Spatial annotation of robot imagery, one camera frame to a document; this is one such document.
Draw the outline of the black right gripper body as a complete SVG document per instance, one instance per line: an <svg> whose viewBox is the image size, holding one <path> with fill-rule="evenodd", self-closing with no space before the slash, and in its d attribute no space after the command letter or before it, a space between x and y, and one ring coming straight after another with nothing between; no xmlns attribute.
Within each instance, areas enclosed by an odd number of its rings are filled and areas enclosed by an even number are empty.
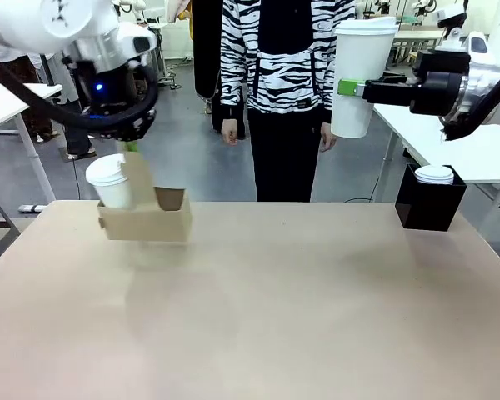
<svg viewBox="0 0 500 400"><path fill-rule="evenodd" d="M468 75L466 52L421 51L413 65L417 79L409 109L412 113L444 117L457 101L462 80Z"/></svg>

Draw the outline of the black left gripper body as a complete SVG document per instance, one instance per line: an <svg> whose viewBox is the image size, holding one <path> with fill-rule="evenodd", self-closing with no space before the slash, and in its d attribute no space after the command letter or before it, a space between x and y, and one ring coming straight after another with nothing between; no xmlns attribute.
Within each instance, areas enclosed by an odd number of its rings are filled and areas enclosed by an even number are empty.
<svg viewBox="0 0 500 400"><path fill-rule="evenodd" d="M150 67L137 59L106 72L93 62L77 62L75 71L89 102L83 114L71 113L70 125L148 125Z"/></svg>

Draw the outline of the person's left hand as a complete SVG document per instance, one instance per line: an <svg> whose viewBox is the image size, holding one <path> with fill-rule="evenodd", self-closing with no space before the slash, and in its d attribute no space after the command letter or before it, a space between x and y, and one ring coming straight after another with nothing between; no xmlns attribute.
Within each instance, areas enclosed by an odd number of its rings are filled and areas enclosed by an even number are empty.
<svg viewBox="0 0 500 400"><path fill-rule="evenodd" d="M321 134L320 152L325 153L331 150L335 146L338 137L332 134L331 124L327 122L322 123L320 128L320 134Z"/></svg>

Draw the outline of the person's right hand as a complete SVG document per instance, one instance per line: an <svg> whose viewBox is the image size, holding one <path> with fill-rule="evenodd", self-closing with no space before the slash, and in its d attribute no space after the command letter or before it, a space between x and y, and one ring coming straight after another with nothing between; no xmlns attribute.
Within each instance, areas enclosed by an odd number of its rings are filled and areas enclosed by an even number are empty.
<svg viewBox="0 0 500 400"><path fill-rule="evenodd" d="M238 141L238 121L236 119L224 119L221 133L226 144L235 146Z"/></svg>

